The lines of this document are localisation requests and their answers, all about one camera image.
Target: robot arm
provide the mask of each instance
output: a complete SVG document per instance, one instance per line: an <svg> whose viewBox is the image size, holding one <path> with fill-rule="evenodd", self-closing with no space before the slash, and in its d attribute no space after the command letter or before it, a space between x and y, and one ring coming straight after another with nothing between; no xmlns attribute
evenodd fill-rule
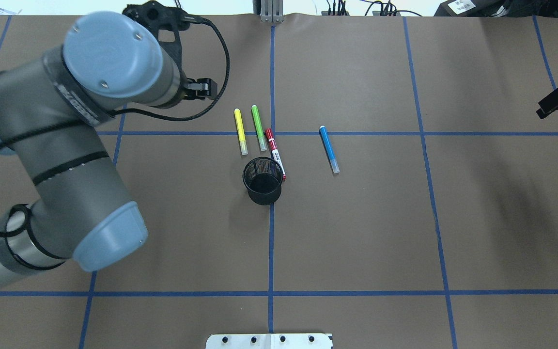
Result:
<svg viewBox="0 0 558 349"><path fill-rule="evenodd" d="M127 102L170 108L218 98L226 86L227 76L217 94L214 81L187 79L181 69L178 31L203 18L154 1L124 13L81 17L62 47L0 73L0 142L60 126L0 151L18 155L40 194L0 219L0 287L69 258L99 270L141 247L148 231L137 203L93 127ZM176 41L159 42L159 29L173 30Z"/></svg>

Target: cable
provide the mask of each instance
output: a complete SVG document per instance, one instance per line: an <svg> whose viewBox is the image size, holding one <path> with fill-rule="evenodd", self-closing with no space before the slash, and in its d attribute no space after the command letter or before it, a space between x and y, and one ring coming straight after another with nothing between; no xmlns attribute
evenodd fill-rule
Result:
<svg viewBox="0 0 558 349"><path fill-rule="evenodd" d="M20 135L11 137L10 139L6 139L6 140L0 142L0 150L2 150L3 148L6 148L7 146L13 145L17 142L24 141L25 139L35 137L37 135L42 135L43 133L53 132L53 131L56 131L56 130L61 130L63 128L68 128L68 127L73 127L73 126L81 126L81 125L86 125L86 124L85 124L85 122L83 122L81 120L74 120L74 121L62 122L62 123L51 125L51 126L37 128L33 131L25 132L25 133L22 133ZM15 205L14 209L20 210L25 214L25 219L23 220L23 223L20 225L20 227L12 230L11 232L6 232L6 231L1 232L0 231L0 237L7 238L7 237L17 236L18 234L20 234L21 232L26 230L27 227L29 227L29 219L30 219L30 216L31 216L31 211L29 210L29 208L26 208L26 207L22 208L21 206L25 207L24 205Z"/></svg>
<svg viewBox="0 0 558 349"><path fill-rule="evenodd" d="M228 87L228 79L230 79L230 52L228 51L228 45L225 43L225 40L223 39L223 35L221 35L221 32L219 31L219 28L217 28L217 26L215 26L215 24L213 22L211 22L211 20L209 20L207 18L203 18L201 24L204 24L208 27L211 27L212 30L215 31L215 33L217 34L217 37L219 38L219 41L221 42L221 46L223 46L223 50L225 51L225 80L223 80L223 86L221 86L221 90L219 90L219 93L217 93L217 97L215 98L215 100L212 101L201 112L196 113L195 115L192 115L192 116L189 116L189 117L170 117L170 116L165 116L165 115L161 115L159 113L153 113L153 112L149 112L149 111L145 111L143 109L137 109L137 108L120 109L118 111L111 112L111 115L118 115L120 113L134 112L134 113L140 113L142 115L146 115L146 116L149 116L149 117L153 117L155 119L161 119L161 120L166 120L166 121L190 121L190 120L193 120L193 119L197 119L198 117L204 115L205 113L208 113L208 111L210 111L210 109L212 109L215 106L215 104L217 104L217 102L219 102L219 99L223 95L223 92Z"/></svg>
<svg viewBox="0 0 558 349"><path fill-rule="evenodd" d="M385 4L383 4L383 2L372 1L372 2L370 2L370 6L367 8L367 11L365 11L364 16L367 16L367 14L370 13L370 9L372 8L372 6L374 6L374 4L380 4L380 11L383 11L383 6L385 5Z"/></svg>
<svg viewBox="0 0 558 349"><path fill-rule="evenodd" d="M415 13L415 12L412 12L412 11L408 11L408 10L391 11L390 13L387 14L387 16L390 16L391 14L394 14L394 13L412 13L412 14L416 14L416 15L419 16L419 17L423 17L423 16L421 16L421 15L418 14L418 13Z"/></svg>
<svg viewBox="0 0 558 349"><path fill-rule="evenodd" d="M387 6L385 6L385 9L381 9L380 11L380 15L381 16L387 16L387 14L389 13L389 11L393 11L394 10L395 5L391 4L391 1L389 0L389 2L387 2Z"/></svg>
<svg viewBox="0 0 558 349"><path fill-rule="evenodd" d="M311 0L311 3L314 4L314 9L316 11L315 14L317 15L317 5L316 5L315 0Z"/></svg>

